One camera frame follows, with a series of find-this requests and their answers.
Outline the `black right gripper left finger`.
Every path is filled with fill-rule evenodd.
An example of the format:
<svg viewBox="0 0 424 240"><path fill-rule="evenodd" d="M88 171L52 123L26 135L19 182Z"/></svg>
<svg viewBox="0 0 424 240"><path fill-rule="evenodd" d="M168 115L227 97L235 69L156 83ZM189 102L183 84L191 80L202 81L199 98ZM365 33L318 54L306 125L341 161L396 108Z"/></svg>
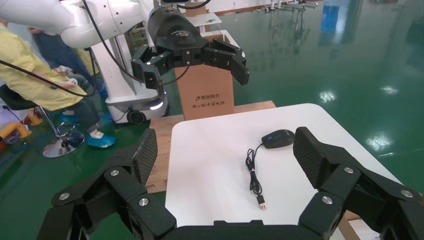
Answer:
<svg viewBox="0 0 424 240"><path fill-rule="evenodd" d="M155 130L146 129L135 145L113 153L103 166L51 200L37 238L87 240L111 215L137 240L160 240L177 226L176 218L148 192L158 155Z"/></svg>

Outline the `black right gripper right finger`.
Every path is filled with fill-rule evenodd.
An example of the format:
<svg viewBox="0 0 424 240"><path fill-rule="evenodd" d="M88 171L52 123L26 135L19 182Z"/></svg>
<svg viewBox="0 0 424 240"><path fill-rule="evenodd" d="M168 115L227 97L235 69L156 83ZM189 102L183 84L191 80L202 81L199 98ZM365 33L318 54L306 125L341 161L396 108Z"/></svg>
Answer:
<svg viewBox="0 0 424 240"><path fill-rule="evenodd" d="M380 239L422 240L424 197L401 183L365 168L343 147L320 142L301 126L295 130L293 155L312 187L342 201Z"/></svg>

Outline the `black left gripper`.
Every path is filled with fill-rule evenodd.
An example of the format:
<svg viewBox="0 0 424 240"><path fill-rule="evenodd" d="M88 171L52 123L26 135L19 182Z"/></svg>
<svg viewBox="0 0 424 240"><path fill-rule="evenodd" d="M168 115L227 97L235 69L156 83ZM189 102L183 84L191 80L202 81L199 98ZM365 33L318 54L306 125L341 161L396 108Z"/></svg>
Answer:
<svg viewBox="0 0 424 240"><path fill-rule="evenodd" d="M201 64L230 71L241 86L248 84L250 71L242 49L218 38L206 45L197 28L175 8L153 10L147 29L157 52L144 44L130 62L133 77L147 89L163 91L162 76L172 67Z"/></svg>

